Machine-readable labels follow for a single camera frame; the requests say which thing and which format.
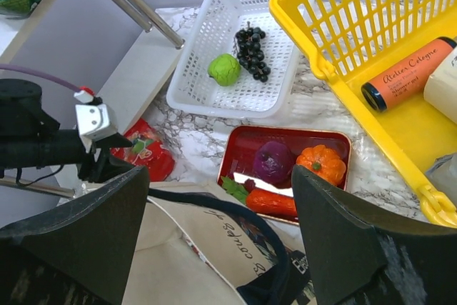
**orange can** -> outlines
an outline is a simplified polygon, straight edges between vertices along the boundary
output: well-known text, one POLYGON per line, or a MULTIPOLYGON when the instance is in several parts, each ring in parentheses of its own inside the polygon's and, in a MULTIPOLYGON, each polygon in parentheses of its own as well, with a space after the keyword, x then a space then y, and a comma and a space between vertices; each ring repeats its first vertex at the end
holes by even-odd
POLYGON ((425 88, 429 76, 451 53, 457 43, 438 37, 361 87, 370 106, 383 112, 392 109, 425 88))

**wall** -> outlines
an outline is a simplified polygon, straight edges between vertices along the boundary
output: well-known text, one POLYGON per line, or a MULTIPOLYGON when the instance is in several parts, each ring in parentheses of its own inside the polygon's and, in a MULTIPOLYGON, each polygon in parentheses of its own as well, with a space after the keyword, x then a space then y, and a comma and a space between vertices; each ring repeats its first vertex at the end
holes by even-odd
MULTIPOLYGON (((153 7, 197 6, 202 0, 146 0, 153 7)), ((140 28, 109 0, 57 0, 39 27, 15 56, 19 64, 98 90, 109 78, 140 33, 140 28)), ((2 77, 27 77, 4 73, 2 77)), ((43 87, 43 108, 71 128, 75 123, 71 92, 49 82, 43 87)), ((35 179, 49 169, 29 169, 35 179)), ((54 178, 46 180, 55 184, 54 178)), ((58 199, 27 191, 0 188, 0 227, 50 209, 58 199)))

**carrot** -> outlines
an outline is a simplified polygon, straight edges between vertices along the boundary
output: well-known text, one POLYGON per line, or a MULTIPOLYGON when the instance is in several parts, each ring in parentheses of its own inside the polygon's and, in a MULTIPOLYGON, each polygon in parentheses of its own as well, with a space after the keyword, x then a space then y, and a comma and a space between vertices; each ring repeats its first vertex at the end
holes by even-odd
POLYGON ((293 198, 264 191, 263 189, 254 189, 246 197, 246 205, 259 214, 297 217, 297 209, 293 198))

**orange pumpkin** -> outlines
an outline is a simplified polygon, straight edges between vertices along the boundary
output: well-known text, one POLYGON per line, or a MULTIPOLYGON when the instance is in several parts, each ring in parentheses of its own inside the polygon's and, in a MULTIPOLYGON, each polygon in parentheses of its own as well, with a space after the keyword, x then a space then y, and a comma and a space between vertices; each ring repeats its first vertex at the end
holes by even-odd
POLYGON ((346 172, 346 164, 340 159, 338 153, 323 144, 305 148, 297 157, 296 163, 334 186, 341 182, 346 172))

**marble table surface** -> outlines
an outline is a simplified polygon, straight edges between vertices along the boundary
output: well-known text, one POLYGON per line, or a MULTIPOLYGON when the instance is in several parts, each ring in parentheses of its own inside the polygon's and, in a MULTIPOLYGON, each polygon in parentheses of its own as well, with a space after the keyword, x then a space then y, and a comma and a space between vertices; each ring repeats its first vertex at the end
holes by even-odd
MULTIPOLYGON (((186 38, 195 22, 198 8, 160 9, 158 13, 186 38)), ((216 180, 230 132, 248 121, 187 114, 166 102, 167 85, 143 115, 159 130, 176 157, 169 180, 216 180)), ((340 131, 353 144, 347 190, 386 210, 427 221, 418 199, 377 146, 357 124, 327 85, 314 77, 302 56, 288 98, 286 114, 277 126, 340 131)), ((287 232, 299 237, 298 228, 287 232)))

